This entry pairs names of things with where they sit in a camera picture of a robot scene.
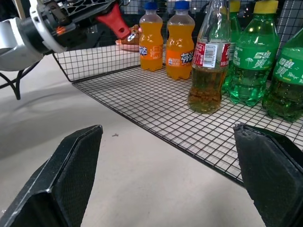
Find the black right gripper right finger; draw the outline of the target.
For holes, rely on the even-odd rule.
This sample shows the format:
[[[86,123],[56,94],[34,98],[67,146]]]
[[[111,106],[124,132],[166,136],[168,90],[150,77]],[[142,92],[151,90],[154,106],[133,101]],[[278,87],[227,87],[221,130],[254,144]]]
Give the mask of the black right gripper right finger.
[[[285,135],[233,128],[244,187],[267,227],[303,225],[303,152]]]

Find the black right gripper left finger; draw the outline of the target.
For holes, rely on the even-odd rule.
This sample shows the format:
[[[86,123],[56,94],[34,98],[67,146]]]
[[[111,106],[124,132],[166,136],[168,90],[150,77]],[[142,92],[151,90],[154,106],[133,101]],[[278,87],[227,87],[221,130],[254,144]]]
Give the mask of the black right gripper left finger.
[[[29,178],[0,219],[2,227],[79,227],[95,180],[103,129],[65,137]]]

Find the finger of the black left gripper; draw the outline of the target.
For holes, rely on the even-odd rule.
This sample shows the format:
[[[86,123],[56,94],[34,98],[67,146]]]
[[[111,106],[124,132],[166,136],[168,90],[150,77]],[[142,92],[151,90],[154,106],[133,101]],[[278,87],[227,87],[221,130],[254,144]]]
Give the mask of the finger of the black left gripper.
[[[119,0],[79,0],[67,5],[68,17],[74,23],[108,14]]]

